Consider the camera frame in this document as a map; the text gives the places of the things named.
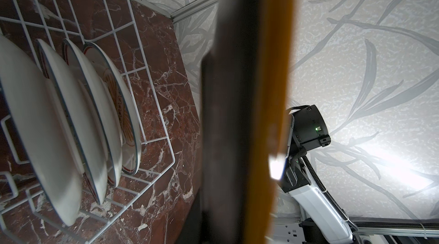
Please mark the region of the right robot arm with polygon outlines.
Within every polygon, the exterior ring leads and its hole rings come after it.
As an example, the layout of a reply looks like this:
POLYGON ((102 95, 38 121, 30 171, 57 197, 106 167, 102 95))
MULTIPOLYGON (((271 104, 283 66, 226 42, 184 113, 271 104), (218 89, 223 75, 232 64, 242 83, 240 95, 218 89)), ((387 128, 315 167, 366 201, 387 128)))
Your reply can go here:
POLYGON ((291 107, 286 113, 288 139, 280 188, 310 216, 327 243, 354 244, 357 225, 332 197, 306 156, 309 151, 331 143, 319 109, 302 105, 291 107))

